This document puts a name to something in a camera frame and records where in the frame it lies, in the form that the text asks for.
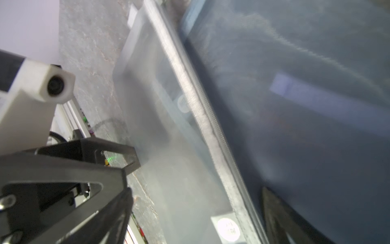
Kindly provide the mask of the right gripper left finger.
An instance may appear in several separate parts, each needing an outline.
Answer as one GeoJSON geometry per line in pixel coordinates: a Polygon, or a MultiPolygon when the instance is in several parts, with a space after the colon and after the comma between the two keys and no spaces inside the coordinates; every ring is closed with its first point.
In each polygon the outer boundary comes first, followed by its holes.
{"type": "Polygon", "coordinates": [[[129,187],[103,187],[54,226],[57,244],[122,244],[133,206],[129,187]]]}

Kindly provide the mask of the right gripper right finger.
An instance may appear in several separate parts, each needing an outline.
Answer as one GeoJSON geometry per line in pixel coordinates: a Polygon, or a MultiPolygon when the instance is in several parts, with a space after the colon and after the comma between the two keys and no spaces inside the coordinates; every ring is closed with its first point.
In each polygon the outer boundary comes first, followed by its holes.
{"type": "Polygon", "coordinates": [[[285,201],[262,188],[266,235],[270,244],[332,244],[285,201]]]}

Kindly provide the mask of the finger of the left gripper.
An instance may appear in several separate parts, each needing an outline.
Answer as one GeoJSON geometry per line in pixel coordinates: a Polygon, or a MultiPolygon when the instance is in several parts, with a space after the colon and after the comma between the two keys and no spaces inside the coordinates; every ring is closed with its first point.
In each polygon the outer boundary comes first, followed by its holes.
{"type": "Polygon", "coordinates": [[[1,156],[1,243],[56,244],[55,224],[103,187],[128,187],[125,171],[26,152],[1,156]]]}
{"type": "Polygon", "coordinates": [[[47,155],[103,166],[111,165],[108,158],[104,155],[105,152],[109,152],[122,155],[125,159],[129,159],[128,164],[122,167],[126,175],[130,175],[141,167],[134,147],[96,137],[82,138],[27,149],[26,152],[35,155],[47,155]]]}

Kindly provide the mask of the dark blue mesh pouch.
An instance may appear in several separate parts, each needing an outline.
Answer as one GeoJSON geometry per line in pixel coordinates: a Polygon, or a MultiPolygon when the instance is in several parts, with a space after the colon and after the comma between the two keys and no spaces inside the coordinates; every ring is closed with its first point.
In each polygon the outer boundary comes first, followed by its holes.
{"type": "Polygon", "coordinates": [[[389,1],[192,1],[185,49],[262,223],[390,241],[389,1]]]}

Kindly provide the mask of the grey mesh pouch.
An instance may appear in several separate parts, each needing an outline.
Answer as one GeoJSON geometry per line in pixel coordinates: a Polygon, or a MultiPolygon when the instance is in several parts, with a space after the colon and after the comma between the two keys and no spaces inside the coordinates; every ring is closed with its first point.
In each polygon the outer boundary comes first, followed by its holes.
{"type": "Polygon", "coordinates": [[[204,1],[176,29],[160,1],[145,1],[113,71],[144,194],[136,212],[166,244],[266,244],[263,225],[185,42],[204,1]]]}

